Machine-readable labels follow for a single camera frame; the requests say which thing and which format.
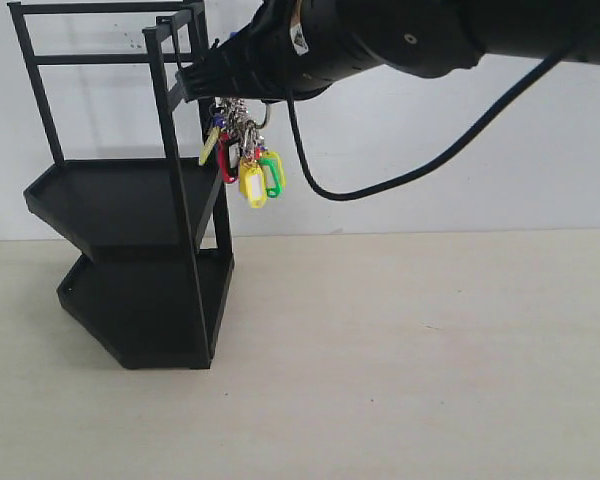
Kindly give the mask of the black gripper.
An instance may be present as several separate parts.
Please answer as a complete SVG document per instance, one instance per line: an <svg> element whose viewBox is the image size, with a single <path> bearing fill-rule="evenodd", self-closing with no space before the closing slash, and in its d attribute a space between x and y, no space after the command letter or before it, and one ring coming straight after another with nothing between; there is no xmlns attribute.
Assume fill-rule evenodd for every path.
<svg viewBox="0 0 600 480"><path fill-rule="evenodd" d="M482 55L463 1L265 1L175 77L187 101L302 101L382 65L436 79Z"/></svg>

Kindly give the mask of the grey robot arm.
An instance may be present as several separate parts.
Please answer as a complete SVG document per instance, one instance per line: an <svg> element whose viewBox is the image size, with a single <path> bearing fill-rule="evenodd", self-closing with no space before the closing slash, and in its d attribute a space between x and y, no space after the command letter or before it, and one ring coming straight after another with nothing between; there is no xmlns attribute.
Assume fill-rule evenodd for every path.
<svg viewBox="0 0 600 480"><path fill-rule="evenodd" d="M177 74L190 100L309 100L388 66L422 79L486 55L600 65L600 1L265 1Z"/></svg>

